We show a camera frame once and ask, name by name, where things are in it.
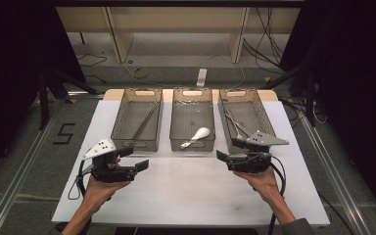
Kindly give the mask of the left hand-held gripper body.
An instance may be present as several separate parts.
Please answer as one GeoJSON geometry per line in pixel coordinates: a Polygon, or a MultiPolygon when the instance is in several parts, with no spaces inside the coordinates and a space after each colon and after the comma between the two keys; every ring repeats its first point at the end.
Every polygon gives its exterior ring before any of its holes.
{"type": "Polygon", "coordinates": [[[102,138],[83,156],[84,160],[91,160],[90,172],[97,181],[106,183],[133,181],[136,175],[135,166],[119,166],[118,149],[107,138],[102,138]]]}

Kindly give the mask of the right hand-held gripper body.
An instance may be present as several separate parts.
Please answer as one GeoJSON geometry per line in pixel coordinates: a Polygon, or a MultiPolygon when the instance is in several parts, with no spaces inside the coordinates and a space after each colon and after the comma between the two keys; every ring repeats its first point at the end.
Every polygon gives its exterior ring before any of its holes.
{"type": "Polygon", "coordinates": [[[261,131],[257,131],[244,141],[245,157],[229,156],[226,162],[229,170],[246,173],[264,172],[271,164],[270,147],[289,144],[287,140],[261,131]]]}

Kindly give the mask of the metal tongs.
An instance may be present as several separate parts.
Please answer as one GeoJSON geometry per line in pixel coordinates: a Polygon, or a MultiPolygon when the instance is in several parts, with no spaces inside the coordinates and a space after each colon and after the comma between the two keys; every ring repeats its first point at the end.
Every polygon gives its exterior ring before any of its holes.
{"type": "Polygon", "coordinates": [[[234,117],[232,116],[231,112],[229,110],[225,111],[225,115],[231,120],[233,123],[234,129],[237,133],[237,138],[238,139],[247,139],[250,137],[249,131],[242,126],[239,122],[237,122],[234,117]]]}

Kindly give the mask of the grey transparent plastic bin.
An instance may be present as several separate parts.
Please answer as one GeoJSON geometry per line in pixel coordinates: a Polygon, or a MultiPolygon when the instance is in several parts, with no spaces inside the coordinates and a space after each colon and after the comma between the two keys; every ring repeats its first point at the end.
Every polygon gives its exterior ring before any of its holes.
{"type": "Polygon", "coordinates": [[[157,152],[159,149],[160,120],[163,110],[161,88],[126,88],[120,100],[119,110],[111,133],[118,149],[127,146],[149,113],[155,102],[159,102],[148,124],[132,147],[135,152],[157,152]]]}
{"type": "Polygon", "coordinates": [[[217,104],[229,154],[241,154],[245,150],[232,145],[231,139],[237,137],[237,133],[233,123],[225,115],[226,110],[231,112],[234,119],[244,126],[250,135],[256,133],[258,130],[273,136],[275,135],[275,131],[256,89],[220,89],[217,104]]]}
{"type": "Polygon", "coordinates": [[[212,91],[209,88],[177,87],[173,89],[169,139],[171,150],[186,152],[211,152],[215,140],[212,91]],[[200,127],[211,134],[188,148],[180,145],[189,141],[200,127]]]}

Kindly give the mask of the white plastic spoon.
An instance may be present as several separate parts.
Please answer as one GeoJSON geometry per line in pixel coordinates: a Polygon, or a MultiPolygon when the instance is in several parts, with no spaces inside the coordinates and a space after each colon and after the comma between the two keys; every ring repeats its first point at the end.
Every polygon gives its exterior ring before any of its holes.
{"type": "Polygon", "coordinates": [[[180,148],[181,149],[188,148],[194,142],[202,138],[205,138],[209,136],[210,134],[211,134],[211,131],[207,127],[200,127],[189,141],[186,141],[180,145],[180,148]]]}

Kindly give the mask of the metal chopstick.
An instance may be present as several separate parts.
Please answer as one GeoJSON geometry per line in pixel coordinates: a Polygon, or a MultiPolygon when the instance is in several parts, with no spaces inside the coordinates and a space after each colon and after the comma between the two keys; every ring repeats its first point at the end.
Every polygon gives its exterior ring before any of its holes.
{"type": "Polygon", "coordinates": [[[153,114],[153,112],[155,111],[155,109],[157,108],[157,105],[158,105],[158,102],[155,102],[153,107],[151,108],[151,110],[149,111],[149,113],[146,115],[146,117],[143,119],[141,125],[138,127],[138,129],[136,130],[135,134],[132,136],[132,139],[131,141],[129,142],[129,144],[127,146],[129,147],[133,147],[135,144],[136,144],[136,141],[139,139],[139,136],[141,135],[141,133],[143,132],[143,129],[145,128],[145,126],[147,125],[151,115],[153,114]]]}
{"type": "Polygon", "coordinates": [[[140,126],[138,127],[138,129],[136,130],[135,134],[132,136],[132,140],[138,140],[141,133],[143,132],[144,128],[146,127],[146,125],[148,124],[152,114],[154,113],[154,111],[156,110],[157,106],[158,106],[159,102],[155,102],[153,107],[151,108],[151,110],[149,111],[149,113],[146,115],[146,117],[144,118],[144,120],[142,121],[142,123],[140,124],[140,126]]]}

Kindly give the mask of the person's left hand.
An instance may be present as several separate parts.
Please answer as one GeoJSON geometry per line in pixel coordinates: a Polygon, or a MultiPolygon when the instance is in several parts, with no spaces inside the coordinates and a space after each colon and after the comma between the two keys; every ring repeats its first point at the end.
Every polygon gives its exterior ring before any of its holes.
{"type": "Polygon", "coordinates": [[[83,204],[93,210],[97,210],[102,207],[117,190],[124,188],[129,184],[129,181],[106,183],[97,181],[91,176],[84,194],[83,204]]]}

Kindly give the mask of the person's right hand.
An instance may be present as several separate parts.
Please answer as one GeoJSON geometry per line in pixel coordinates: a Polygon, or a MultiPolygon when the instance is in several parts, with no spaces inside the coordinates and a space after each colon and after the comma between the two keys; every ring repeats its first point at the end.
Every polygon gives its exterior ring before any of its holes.
{"type": "Polygon", "coordinates": [[[234,171],[234,174],[247,180],[252,188],[260,194],[261,198],[271,206],[282,200],[274,170],[271,166],[264,172],[246,173],[234,171]]]}

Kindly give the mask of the white table sheet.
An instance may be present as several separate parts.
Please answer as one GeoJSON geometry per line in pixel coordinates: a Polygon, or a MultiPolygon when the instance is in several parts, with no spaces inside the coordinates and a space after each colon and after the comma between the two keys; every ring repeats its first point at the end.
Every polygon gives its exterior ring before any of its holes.
{"type": "MultiPolygon", "coordinates": [[[[274,163],[285,169],[285,200],[297,218],[314,227],[327,226],[328,215],[318,197],[281,103],[264,108],[276,136],[288,140],[273,146],[274,163]]],[[[169,128],[172,104],[163,103],[160,148],[147,155],[148,169],[119,190],[93,217],[97,225],[135,227],[262,227],[271,209],[246,180],[234,175],[214,153],[174,152],[169,128]]]]}

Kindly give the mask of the black metal stand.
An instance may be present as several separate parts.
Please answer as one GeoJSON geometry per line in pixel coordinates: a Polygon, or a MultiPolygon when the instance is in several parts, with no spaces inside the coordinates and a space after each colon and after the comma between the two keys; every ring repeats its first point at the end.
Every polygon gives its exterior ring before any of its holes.
{"type": "Polygon", "coordinates": [[[315,127],[314,121],[314,79],[313,72],[311,71],[311,66],[307,63],[300,63],[294,69],[286,72],[285,74],[279,76],[272,82],[265,84],[261,90],[269,90],[275,88],[276,86],[288,81],[293,78],[292,85],[289,89],[289,93],[292,96],[301,96],[305,94],[305,116],[312,127],[315,127]]]}

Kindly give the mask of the white power strip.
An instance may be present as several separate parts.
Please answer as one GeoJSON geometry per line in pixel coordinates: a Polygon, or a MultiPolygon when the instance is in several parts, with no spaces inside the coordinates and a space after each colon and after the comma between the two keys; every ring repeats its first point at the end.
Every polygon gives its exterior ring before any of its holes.
{"type": "Polygon", "coordinates": [[[207,70],[206,69],[199,69],[198,78],[197,78],[197,86],[204,87],[205,81],[207,77],[207,70]]]}

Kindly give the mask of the black tripod stand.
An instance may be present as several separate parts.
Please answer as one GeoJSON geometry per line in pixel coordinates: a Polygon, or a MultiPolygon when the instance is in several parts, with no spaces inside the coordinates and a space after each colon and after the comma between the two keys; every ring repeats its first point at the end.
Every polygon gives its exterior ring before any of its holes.
{"type": "Polygon", "coordinates": [[[68,96],[68,91],[64,86],[65,83],[70,83],[73,86],[92,95],[100,94],[100,91],[90,87],[85,81],[75,78],[64,71],[56,69],[44,70],[38,78],[41,112],[40,130],[46,126],[50,118],[47,93],[51,92],[56,99],[65,99],[68,96]]]}

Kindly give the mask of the beige wooden shelf unit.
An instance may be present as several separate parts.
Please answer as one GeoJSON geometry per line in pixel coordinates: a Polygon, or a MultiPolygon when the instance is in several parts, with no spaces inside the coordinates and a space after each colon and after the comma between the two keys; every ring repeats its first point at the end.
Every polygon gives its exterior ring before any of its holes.
{"type": "Polygon", "coordinates": [[[300,10],[274,7],[59,7],[67,32],[107,32],[125,61],[136,33],[226,33],[231,60],[240,61],[246,33],[292,32],[300,10]]]}

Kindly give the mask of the aluminium floor rail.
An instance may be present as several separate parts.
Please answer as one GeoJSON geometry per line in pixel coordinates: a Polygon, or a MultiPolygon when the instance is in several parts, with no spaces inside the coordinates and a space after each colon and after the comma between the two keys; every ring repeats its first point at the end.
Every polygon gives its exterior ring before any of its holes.
{"type": "Polygon", "coordinates": [[[331,182],[332,187],[346,213],[346,216],[351,224],[354,235],[371,235],[366,221],[361,213],[361,210],[355,203],[349,188],[345,184],[340,172],[335,167],[331,156],[329,155],[324,143],[317,130],[311,126],[310,122],[305,116],[302,116],[302,124],[312,143],[321,164],[326,171],[326,174],[331,182]]]}
{"type": "Polygon", "coordinates": [[[0,195],[0,229],[17,196],[19,195],[19,192],[22,189],[35,160],[37,159],[42,146],[44,145],[48,133],[54,124],[54,119],[64,103],[64,100],[56,100],[53,103],[47,122],[37,130],[36,134],[34,135],[33,142],[23,157],[23,161],[20,163],[17,171],[13,174],[13,177],[11,178],[6,190],[2,195],[0,195]]]}

